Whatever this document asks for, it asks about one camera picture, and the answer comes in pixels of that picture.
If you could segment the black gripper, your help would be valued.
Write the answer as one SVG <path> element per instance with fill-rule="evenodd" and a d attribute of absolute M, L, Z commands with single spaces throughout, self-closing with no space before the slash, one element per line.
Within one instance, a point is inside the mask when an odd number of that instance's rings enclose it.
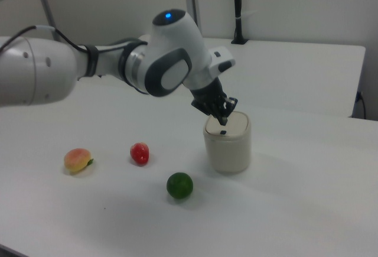
<path fill-rule="evenodd" d="M 234 111 L 238 103 L 236 98 L 226 96 L 218 77 L 206 87 L 190 92 L 194 98 L 191 104 L 206 115 L 217 116 L 221 126 L 227 124 L 228 112 Z"/>

